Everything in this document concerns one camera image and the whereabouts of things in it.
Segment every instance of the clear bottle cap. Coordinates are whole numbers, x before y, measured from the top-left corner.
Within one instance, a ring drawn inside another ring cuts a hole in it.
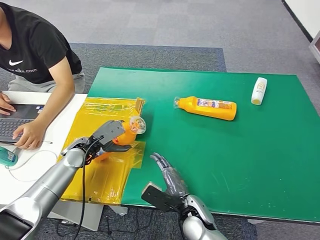
[[[147,125],[140,116],[133,116],[130,119],[130,129],[135,134],[143,134],[146,132]]]
[[[176,96],[174,100],[173,100],[173,107],[175,109],[178,109],[179,108],[179,101],[180,100],[180,97]]]

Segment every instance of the yellow plastic sheet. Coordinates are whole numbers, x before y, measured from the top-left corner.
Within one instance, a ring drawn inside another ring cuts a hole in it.
[[[109,120],[129,121],[140,116],[144,101],[137,99],[88,97],[76,114],[64,143],[63,149],[75,139],[90,137]],[[87,202],[120,204],[131,168],[140,168],[145,142],[135,141],[128,152],[109,153],[85,167],[85,199]],[[78,170],[62,200],[82,201],[82,169]]]

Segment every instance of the laptop keyboard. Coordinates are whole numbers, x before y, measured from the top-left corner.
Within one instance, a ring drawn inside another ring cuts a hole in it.
[[[17,129],[20,125],[29,123],[32,120],[26,119],[10,119],[10,118],[2,118],[0,119],[0,137],[12,137],[14,131]]]

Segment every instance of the nike logo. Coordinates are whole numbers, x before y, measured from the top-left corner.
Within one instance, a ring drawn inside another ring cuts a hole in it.
[[[10,66],[16,66],[16,65],[20,64],[22,62],[23,62],[23,60],[22,60],[22,61],[16,61],[16,62],[11,62],[11,60],[10,60],[9,61],[9,64],[10,64]]]

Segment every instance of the human hand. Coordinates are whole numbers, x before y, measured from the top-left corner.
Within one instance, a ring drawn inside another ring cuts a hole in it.
[[[32,150],[38,148],[44,138],[47,126],[41,121],[34,120],[19,126],[13,132],[13,138],[16,139],[19,134],[22,133],[21,138],[14,145],[20,149]]]
[[[0,108],[9,110],[9,111],[11,111],[11,112],[15,112],[16,110],[14,109],[14,107],[8,104],[10,102],[11,102],[11,100],[9,99],[8,96],[7,96],[4,93],[2,93],[2,92],[0,93]],[[4,110],[2,110],[2,109],[0,109],[0,114],[7,115],[7,116],[11,115],[10,112],[4,111]]]

